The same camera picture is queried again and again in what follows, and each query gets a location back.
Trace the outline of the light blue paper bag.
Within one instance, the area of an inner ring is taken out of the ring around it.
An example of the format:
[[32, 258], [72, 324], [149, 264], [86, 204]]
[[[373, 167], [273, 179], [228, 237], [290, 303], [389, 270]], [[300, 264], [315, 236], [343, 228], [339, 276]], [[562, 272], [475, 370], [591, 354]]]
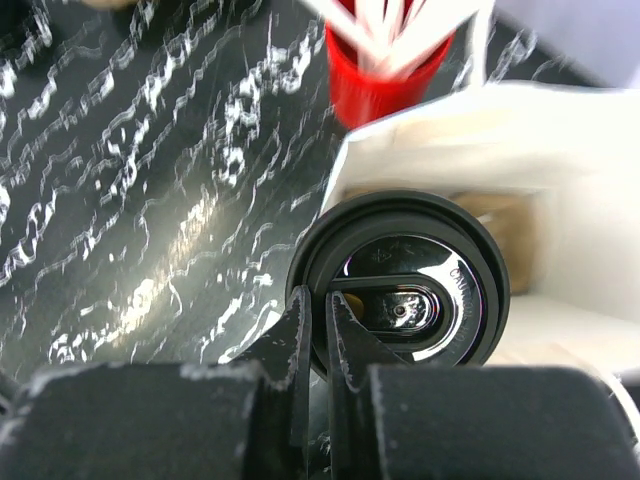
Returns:
[[505, 81], [346, 136], [322, 206], [358, 187], [515, 193], [535, 279], [490, 363], [639, 373], [639, 94]]

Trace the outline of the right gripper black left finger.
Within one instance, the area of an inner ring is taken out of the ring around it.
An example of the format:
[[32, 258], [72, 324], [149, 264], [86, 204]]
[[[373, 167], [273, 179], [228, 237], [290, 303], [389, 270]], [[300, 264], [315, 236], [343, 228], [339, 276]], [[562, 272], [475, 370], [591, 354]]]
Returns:
[[5, 479], [303, 479], [311, 298], [225, 364], [78, 364], [35, 374], [1, 423]]

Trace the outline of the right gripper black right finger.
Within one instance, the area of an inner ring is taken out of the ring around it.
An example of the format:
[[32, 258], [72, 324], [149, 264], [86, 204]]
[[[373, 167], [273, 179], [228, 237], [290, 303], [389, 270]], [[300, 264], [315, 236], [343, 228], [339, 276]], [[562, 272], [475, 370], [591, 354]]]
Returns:
[[636, 408], [565, 367], [407, 365], [325, 300], [335, 479], [635, 479]]

